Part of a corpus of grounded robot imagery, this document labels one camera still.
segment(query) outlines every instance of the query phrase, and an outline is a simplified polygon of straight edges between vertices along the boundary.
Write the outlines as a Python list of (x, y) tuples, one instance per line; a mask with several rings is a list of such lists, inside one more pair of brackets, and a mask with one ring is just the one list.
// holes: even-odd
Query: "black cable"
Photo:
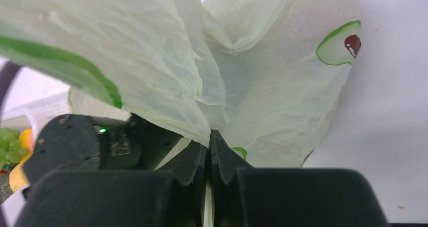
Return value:
[(8, 90), (21, 68), (22, 66), (8, 61), (0, 71), (0, 119), (2, 118), (3, 105), (6, 100)]

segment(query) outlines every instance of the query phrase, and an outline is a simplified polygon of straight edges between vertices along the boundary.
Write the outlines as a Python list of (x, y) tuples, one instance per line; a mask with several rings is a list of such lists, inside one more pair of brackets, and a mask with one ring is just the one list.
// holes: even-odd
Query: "white plastic bag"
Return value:
[(360, 47), (353, 0), (0, 0), (0, 53), (254, 166), (299, 166)]

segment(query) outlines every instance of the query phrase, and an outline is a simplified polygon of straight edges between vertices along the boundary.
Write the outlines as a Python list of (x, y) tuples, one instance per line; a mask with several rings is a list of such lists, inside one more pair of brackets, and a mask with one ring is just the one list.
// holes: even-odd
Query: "bunch of grapes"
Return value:
[(28, 154), (28, 149), (21, 147), (19, 130), (0, 129), (0, 169), (11, 171)]

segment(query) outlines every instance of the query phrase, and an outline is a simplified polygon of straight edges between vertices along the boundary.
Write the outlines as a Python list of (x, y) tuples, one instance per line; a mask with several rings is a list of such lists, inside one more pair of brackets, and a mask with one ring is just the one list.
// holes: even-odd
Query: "translucent plastic bag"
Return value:
[(299, 166), (360, 48), (353, 0), (0, 0), (0, 54), (254, 166)]

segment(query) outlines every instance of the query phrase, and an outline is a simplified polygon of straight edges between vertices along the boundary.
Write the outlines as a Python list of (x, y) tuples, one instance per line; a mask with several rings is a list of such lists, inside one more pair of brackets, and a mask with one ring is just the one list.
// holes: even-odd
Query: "green printed design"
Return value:
[(327, 65), (354, 64), (361, 48), (361, 22), (348, 22), (328, 34), (316, 49), (319, 60)]
[(11, 60), (33, 63), (33, 65), (25, 66), (40, 68), (47, 74), (74, 84), (73, 86), (79, 85), (80, 81), (85, 85), (91, 84), (89, 91), (96, 94), (94, 96), (102, 97), (102, 94), (105, 94), (105, 92), (101, 92), (103, 88), (108, 94), (108, 98), (103, 97), (104, 101), (110, 100), (110, 104), (118, 108), (123, 106), (117, 86), (105, 77), (96, 65), (80, 55), (60, 48), (6, 36), (0, 36), (0, 52)]
[(247, 160), (247, 151), (242, 147), (234, 147), (232, 150), (237, 153), (242, 159)]

